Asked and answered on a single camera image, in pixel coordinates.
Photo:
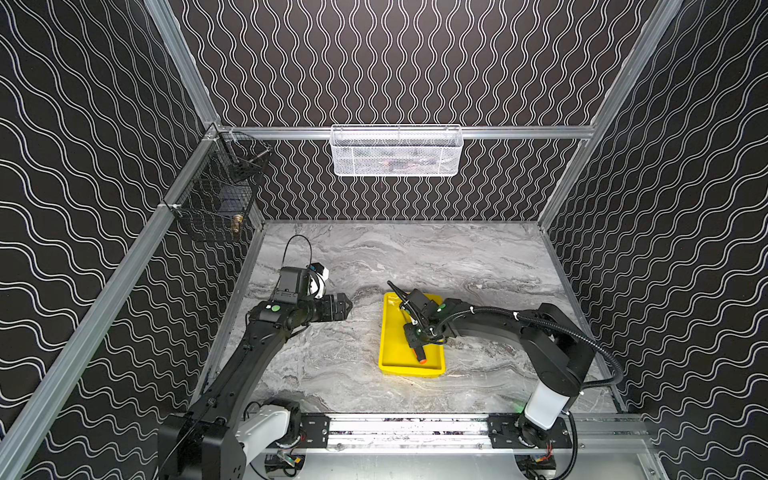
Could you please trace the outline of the black orange-tipped screwdriver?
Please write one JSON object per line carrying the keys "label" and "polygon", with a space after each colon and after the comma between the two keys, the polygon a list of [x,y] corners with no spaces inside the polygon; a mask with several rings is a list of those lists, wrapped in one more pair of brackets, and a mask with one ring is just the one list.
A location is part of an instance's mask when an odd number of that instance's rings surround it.
{"label": "black orange-tipped screwdriver", "polygon": [[413,350],[416,360],[419,364],[425,364],[427,361],[426,352],[424,350],[424,342],[418,337],[408,337],[407,342],[409,347]]}

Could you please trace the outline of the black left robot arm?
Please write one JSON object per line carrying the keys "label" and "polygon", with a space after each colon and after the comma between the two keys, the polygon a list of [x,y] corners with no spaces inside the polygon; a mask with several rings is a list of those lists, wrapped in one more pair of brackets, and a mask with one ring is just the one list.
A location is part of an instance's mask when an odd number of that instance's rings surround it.
{"label": "black left robot arm", "polygon": [[255,416],[244,412],[255,387],[292,335],[315,322],[344,321],[354,308],[343,293],[295,304],[262,301],[247,314],[245,333],[213,383],[183,414],[158,430],[157,479],[241,479],[252,458],[288,428],[251,435]]}

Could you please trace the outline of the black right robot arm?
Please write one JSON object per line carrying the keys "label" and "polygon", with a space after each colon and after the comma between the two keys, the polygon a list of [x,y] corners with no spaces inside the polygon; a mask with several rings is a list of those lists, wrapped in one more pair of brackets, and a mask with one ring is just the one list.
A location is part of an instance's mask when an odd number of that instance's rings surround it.
{"label": "black right robot arm", "polygon": [[550,431],[586,386],[585,378],[597,352],[567,315],[549,303],[528,310],[478,306],[456,298],[438,303],[417,289],[407,292],[393,282],[388,286],[408,315],[403,339],[420,364],[427,362],[428,346],[458,337],[520,345],[538,381],[513,432],[528,448],[552,444]]}

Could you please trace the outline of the yellow plastic bin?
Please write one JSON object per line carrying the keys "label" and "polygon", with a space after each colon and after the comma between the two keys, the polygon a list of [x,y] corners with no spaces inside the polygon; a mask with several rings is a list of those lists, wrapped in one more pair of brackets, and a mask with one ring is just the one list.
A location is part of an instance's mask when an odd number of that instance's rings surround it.
{"label": "yellow plastic bin", "polygon": [[378,356],[379,369],[389,375],[437,378],[446,371],[444,347],[424,347],[425,360],[417,359],[405,336],[405,326],[412,326],[410,315],[400,308],[401,300],[394,292],[384,294]]}

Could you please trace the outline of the aluminium horizontal back bar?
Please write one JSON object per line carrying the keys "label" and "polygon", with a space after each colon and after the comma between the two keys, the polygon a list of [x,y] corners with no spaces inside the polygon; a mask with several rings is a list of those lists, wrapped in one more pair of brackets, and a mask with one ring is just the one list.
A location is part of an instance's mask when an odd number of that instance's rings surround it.
{"label": "aluminium horizontal back bar", "polygon": [[466,140],[500,139],[590,139],[596,129],[592,126],[467,126],[458,125],[334,125],[332,127],[221,127],[221,132],[246,135],[259,140],[317,140],[330,141],[336,133],[351,138],[405,135],[427,138],[437,135],[460,135]]}

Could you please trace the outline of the left aluminium side bar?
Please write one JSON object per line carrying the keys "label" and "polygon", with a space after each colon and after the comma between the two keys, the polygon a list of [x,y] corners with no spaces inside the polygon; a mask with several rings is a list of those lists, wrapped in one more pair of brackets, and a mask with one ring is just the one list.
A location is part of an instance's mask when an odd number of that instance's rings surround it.
{"label": "left aluminium side bar", "polygon": [[157,205],[84,319],[65,344],[1,445],[1,477],[19,479],[31,463],[95,351],[108,333],[140,276],[175,220],[173,206],[182,201],[219,132],[204,133],[173,185]]}

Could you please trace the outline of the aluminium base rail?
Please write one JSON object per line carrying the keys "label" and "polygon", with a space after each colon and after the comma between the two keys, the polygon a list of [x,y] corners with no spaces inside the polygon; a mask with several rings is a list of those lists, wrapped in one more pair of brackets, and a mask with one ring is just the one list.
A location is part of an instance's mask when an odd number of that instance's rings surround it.
{"label": "aluminium base rail", "polygon": [[394,414],[305,413],[299,441],[272,444],[271,451],[322,453],[534,454],[570,451],[574,446],[597,452],[642,452],[649,434],[635,415],[588,414],[558,418],[542,433],[520,428],[515,413]]}

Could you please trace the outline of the clear plastic wall basket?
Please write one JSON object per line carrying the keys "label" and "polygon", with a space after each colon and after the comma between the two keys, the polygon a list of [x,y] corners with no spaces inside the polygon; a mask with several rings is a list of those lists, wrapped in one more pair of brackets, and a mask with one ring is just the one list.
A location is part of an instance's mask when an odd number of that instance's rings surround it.
{"label": "clear plastic wall basket", "polygon": [[458,173],[464,139],[456,134],[351,138],[336,133],[329,145],[334,173],[341,177],[452,177]]}

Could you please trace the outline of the aluminium frame post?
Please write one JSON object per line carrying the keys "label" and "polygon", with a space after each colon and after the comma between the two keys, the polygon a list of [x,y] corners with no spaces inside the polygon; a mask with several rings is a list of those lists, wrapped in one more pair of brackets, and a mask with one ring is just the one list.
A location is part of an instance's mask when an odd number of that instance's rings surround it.
{"label": "aluminium frame post", "polygon": [[681,0],[656,2],[651,15],[643,25],[631,51],[590,124],[590,136],[580,141],[553,194],[539,216],[538,225],[543,232],[547,232],[554,223],[581,172],[615,120],[682,4]]}
{"label": "aluminium frame post", "polygon": [[170,2],[147,0],[146,8],[158,30],[169,57],[173,61],[186,89],[195,112],[204,124],[221,124],[210,94],[204,85],[196,61],[183,36],[181,25],[174,15]]}

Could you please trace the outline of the right aluminium frame post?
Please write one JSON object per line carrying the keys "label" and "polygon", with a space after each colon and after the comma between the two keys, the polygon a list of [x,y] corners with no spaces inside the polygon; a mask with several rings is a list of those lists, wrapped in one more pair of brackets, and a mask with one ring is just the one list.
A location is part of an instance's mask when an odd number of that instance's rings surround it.
{"label": "right aluminium frame post", "polygon": [[539,216],[538,225],[543,232],[547,232],[554,223],[581,172],[615,120],[682,4],[681,0],[656,2],[651,15],[643,25],[631,51],[590,124],[590,136],[580,141],[553,194]]}

